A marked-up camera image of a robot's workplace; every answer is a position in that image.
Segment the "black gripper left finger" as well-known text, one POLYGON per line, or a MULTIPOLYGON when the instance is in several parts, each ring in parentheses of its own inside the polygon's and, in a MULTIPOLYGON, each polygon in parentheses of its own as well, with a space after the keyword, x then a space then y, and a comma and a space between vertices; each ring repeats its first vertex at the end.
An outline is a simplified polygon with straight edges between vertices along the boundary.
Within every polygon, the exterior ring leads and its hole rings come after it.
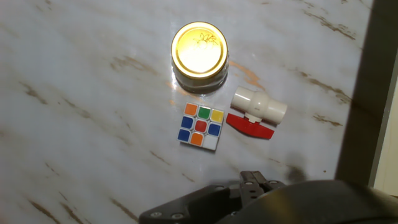
POLYGON ((242 208, 239 184, 212 184, 139 215, 139 224, 217 223, 242 208))

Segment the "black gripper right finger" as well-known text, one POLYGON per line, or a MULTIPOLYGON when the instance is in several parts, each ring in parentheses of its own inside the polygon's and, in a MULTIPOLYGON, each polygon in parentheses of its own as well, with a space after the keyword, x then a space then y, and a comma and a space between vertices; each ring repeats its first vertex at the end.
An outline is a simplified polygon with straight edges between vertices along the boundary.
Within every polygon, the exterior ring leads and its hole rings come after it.
POLYGON ((246 206, 262 195, 285 184, 277 180, 267 180, 260 171, 240 172, 239 193, 242 206, 246 206))

